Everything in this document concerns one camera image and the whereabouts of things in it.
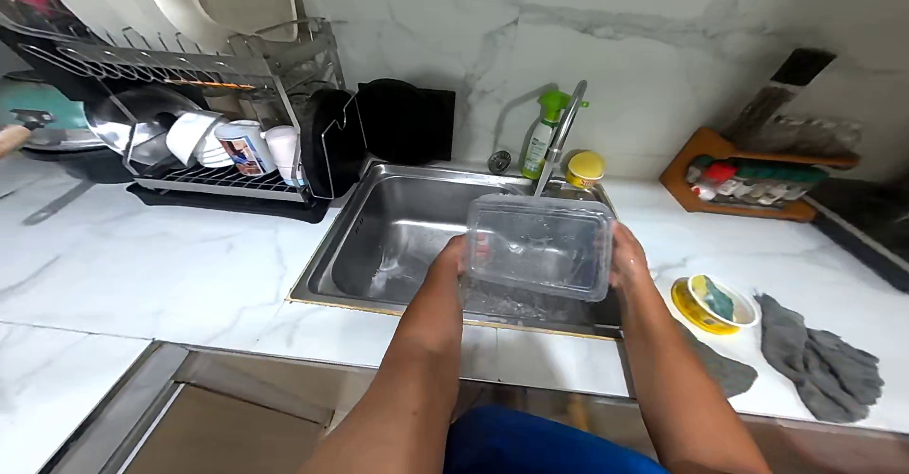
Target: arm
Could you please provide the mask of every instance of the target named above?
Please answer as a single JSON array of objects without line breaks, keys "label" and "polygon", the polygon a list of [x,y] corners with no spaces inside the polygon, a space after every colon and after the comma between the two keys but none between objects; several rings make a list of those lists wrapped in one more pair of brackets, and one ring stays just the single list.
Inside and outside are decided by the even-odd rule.
[{"label": "arm", "polygon": [[0,130],[0,158],[26,142],[30,134],[30,129],[19,125],[8,125]]},{"label": "arm", "polygon": [[637,239],[613,228],[612,283],[624,346],[647,433],[660,462],[677,473],[770,472],[720,387],[677,328],[647,269]]},{"label": "arm", "polygon": [[452,238],[429,267],[373,383],[302,473],[442,471],[461,370],[463,244]]}]

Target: green spray nozzle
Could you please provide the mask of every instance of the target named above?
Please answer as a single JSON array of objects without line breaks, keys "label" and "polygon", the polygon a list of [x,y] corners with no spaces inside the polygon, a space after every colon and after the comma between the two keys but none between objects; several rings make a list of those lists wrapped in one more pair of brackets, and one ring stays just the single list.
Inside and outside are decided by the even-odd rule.
[{"label": "green spray nozzle", "polygon": [[[568,107],[568,103],[571,101],[571,95],[565,94],[562,91],[553,90],[543,93],[537,101],[543,106],[543,119],[556,123],[559,120],[559,114]],[[587,108],[589,106],[590,103],[586,101],[581,102],[581,107]]]}]

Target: dish towel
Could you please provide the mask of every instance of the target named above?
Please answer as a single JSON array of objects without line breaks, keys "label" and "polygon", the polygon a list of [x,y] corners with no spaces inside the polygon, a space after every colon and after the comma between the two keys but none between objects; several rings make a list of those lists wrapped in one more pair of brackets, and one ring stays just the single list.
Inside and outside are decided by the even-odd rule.
[{"label": "dish towel", "polygon": [[847,423],[868,417],[881,397],[878,359],[826,330],[807,329],[804,317],[772,296],[755,295],[764,358],[795,384],[804,406],[818,420]]},{"label": "dish towel", "polygon": [[679,328],[695,349],[707,373],[722,387],[722,393],[726,398],[742,394],[755,383],[757,371],[753,367],[716,353],[711,347],[699,341],[685,325],[679,323]]}]

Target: kitchen sink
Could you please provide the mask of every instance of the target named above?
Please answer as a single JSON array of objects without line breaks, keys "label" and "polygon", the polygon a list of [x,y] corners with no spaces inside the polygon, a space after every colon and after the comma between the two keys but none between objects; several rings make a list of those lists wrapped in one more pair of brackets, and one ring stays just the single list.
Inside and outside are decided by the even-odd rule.
[{"label": "kitchen sink", "polygon": [[[526,178],[374,163],[329,229],[290,298],[400,314],[448,238],[466,232],[470,202],[486,194],[531,195]],[[596,200],[602,188],[553,178],[544,197]],[[494,326],[619,337],[615,294],[602,302],[539,295],[462,280],[464,320]]]}]

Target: sponge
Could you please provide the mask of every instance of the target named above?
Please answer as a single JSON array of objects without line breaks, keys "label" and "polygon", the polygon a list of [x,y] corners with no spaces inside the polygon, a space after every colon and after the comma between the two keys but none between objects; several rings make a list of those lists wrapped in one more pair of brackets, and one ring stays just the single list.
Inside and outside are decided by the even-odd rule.
[{"label": "sponge", "polygon": [[694,276],[691,280],[692,291],[710,307],[710,310],[723,319],[733,320],[733,299],[723,293],[706,275]]}]

